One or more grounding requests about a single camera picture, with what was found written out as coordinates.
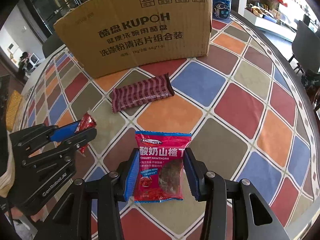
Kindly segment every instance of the yogurt hawthorn snack bag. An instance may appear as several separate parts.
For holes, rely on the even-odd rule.
[[[191,134],[136,131],[136,140],[140,151],[140,169],[135,202],[183,200],[182,157],[191,142]]]

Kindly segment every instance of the colorful tiled table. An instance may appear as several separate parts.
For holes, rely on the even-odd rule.
[[[225,179],[249,179],[284,227],[294,223],[319,196],[315,133],[296,84],[272,49],[251,28],[231,16],[212,21],[209,55],[159,62],[91,78],[64,48],[52,57],[25,95],[16,129],[35,124],[66,125],[90,108],[98,134],[77,173],[99,179],[127,160],[137,144],[135,130],[192,133],[196,158]],[[175,96],[116,114],[110,93],[169,72]],[[50,143],[37,154],[56,147]],[[50,211],[66,184],[47,204]],[[183,201],[120,203],[126,240],[198,239],[205,203],[191,196],[183,175]],[[92,237],[97,236],[97,202]],[[232,236],[228,202],[227,239]]]

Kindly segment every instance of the glass door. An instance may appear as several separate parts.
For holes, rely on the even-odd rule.
[[[76,8],[81,2],[79,0],[30,0],[37,11],[42,23],[53,33],[53,24],[64,16],[70,9]]]

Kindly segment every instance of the striped candy wrapper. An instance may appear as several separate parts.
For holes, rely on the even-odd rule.
[[[113,89],[112,112],[174,96],[169,73]]]

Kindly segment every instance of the blue soda can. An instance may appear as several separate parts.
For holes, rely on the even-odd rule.
[[[213,0],[213,17],[216,19],[229,19],[231,0]]]

